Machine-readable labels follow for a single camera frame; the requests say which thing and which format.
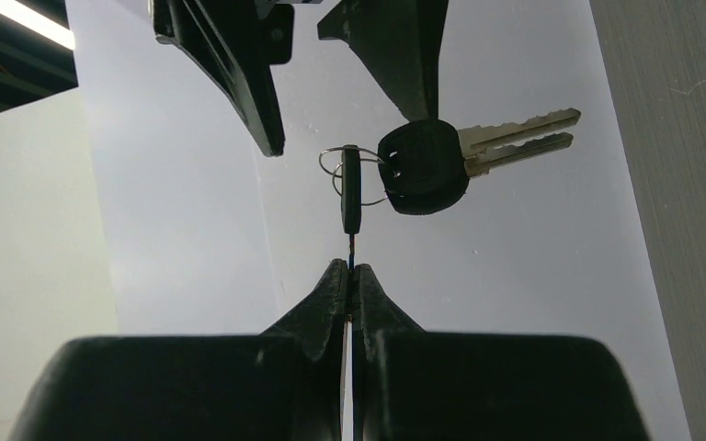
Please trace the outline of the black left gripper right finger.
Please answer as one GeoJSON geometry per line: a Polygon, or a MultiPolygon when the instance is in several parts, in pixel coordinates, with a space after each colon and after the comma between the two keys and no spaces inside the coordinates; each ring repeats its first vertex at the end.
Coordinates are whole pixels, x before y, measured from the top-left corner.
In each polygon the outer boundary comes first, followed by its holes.
{"type": "Polygon", "coordinates": [[[616,357],[550,334],[423,329],[372,268],[353,272],[357,440],[646,440],[616,357]]]}

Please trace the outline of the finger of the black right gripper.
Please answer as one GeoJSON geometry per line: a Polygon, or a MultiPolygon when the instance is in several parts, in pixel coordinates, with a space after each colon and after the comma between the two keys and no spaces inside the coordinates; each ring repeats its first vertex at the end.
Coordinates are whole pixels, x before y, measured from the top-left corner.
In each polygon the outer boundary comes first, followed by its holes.
{"type": "Polygon", "coordinates": [[[341,40],[409,121],[438,117],[438,58],[448,0],[341,1],[317,24],[341,40]]]}
{"type": "Polygon", "coordinates": [[[260,151],[284,153],[271,67],[290,61],[295,10],[271,1],[153,0],[156,40],[186,54],[232,103],[260,151]]]}

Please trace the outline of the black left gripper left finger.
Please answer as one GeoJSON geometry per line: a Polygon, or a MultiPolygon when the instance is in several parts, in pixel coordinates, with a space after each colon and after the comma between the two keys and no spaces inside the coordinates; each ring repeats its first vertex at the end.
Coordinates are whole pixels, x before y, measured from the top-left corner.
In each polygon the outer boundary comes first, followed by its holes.
{"type": "Polygon", "coordinates": [[[59,348],[14,440],[338,440],[347,263],[260,334],[93,336],[59,348]]]}

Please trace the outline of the black-headed key bunch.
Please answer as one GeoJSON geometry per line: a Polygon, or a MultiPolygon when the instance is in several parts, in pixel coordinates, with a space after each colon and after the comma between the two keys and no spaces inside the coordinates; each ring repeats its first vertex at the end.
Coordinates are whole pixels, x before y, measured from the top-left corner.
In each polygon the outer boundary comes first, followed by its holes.
{"type": "Polygon", "coordinates": [[[568,148],[568,132],[581,118],[575,108],[555,110],[524,122],[457,129],[440,119],[407,123],[384,136],[377,151],[356,145],[337,148],[340,161],[326,169],[341,198],[343,231],[348,237],[347,266],[355,265],[361,225],[361,165],[378,166],[384,198],[404,215],[434,214],[454,205],[471,179],[491,170],[568,148]]]}

